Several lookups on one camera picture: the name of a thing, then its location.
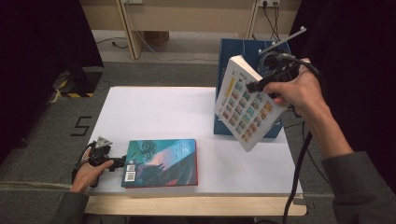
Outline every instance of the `blue box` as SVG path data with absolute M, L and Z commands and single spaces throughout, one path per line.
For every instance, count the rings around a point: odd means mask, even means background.
M 219 50 L 219 69 L 218 69 L 218 83 L 216 86 L 216 100 L 219 96 L 221 83 L 224 78 L 224 73 L 227 68 L 228 61 L 231 57 L 243 55 L 247 63 L 257 71 L 260 59 L 259 49 L 266 49 L 272 45 L 271 41 L 261 40 L 241 40 L 241 39 L 221 39 Z M 290 53 L 290 48 L 287 43 L 283 43 L 277 47 L 287 53 Z M 231 131 L 215 114 L 214 117 L 215 128 L 214 134 L 232 135 Z M 272 129 L 264 136 L 264 138 L 276 138 L 283 127 L 282 120 L 280 119 L 274 124 Z

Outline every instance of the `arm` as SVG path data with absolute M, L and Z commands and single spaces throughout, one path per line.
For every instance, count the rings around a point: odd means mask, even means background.
M 326 105 L 318 80 L 306 68 L 287 83 L 269 83 L 275 102 L 294 105 L 307 123 L 325 159 L 323 167 L 334 192 L 339 223 L 396 223 L 396 197 L 364 152 L 355 153 Z
M 90 155 L 89 149 L 84 154 L 84 159 L 87 158 L 88 155 Z M 89 199 L 88 195 L 84 194 L 87 187 L 93 185 L 97 177 L 102 174 L 106 168 L 110 167 L 113 162 L 114 161 L 106 161 L 97 167 L 91 166 L 87 162 L 82 164 L 76 174 L 75 181 L 70 191 L 66 192 L 62 197 L 61 204 L 49 223 L 81 223 Z

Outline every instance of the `hardcover book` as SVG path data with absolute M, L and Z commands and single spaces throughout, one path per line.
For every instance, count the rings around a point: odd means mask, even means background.
M 130 141 L 123 188 L 198 185 L 195 139 Z
M 228 62 L 215 105 L 216 115 L 245 151 L 253 149 L 287 109 L 285 105 L 276 105 L 262 91 L 248 91 L 248 83 L 261 79 L 262 76 L 241 55 L 233 56 Z

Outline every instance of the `gray floor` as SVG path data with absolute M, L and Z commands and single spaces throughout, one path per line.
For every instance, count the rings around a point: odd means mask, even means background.
M 94 32 L 94 35 L 100 41 L 120 37 L 123 33 Z M 122 39 L 116 41 L 125 46 Z M 114 48 L 111 42 L 98 44 L 105 68 L 88 69 L 103 72 L 94 96 L 81 99 L 61 97 L 49 105 L 27 136 L 28 146 L 15 148 L 0 166 L 0 223 L 48 222 L 56 211 L 60 195 L 69 187 L 71 169 L 89 141 L 108 87 L 216 85 L 219 57 L 219 36 L 216 34 L 171 33 L 169 42 L 153 48 L 156 54 L 144 48 L 137 61 L 131 60 L 128 49 Z M 169 61 L 175 58 L 188 60 Z M 91 117 L 81 123 L 90 128 L 86 135 L 72 137 L 71 133 L 82 132 L 75 128 L 80 116 Z M 282 119 L 290 151 L 296 161 L 303 143 L 303 125 L 299 124 L 301 119 L 295 118 L 291 112 L 285 112 Z M 315 144 L 311 144 L 310 152 L 321 170 Z M 335 223 L 332 191 L 313 161 L 305 157 L 300 175 L 308 213 L 303 217 L 290 217 L 289 223 Z M 281 223 L 281 217 L 263 218 Z M 124 217 L 105 216 L 104 222 L 121 224 Z

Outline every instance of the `sleeve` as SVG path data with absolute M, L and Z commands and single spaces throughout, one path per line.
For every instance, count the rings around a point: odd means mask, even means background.
M 396 223 L 396 196 L 365 152 L 322 162 L 338 223 Z
M 83 193 L 66 192 L 50 224 L 81 223 L 89 197 Z

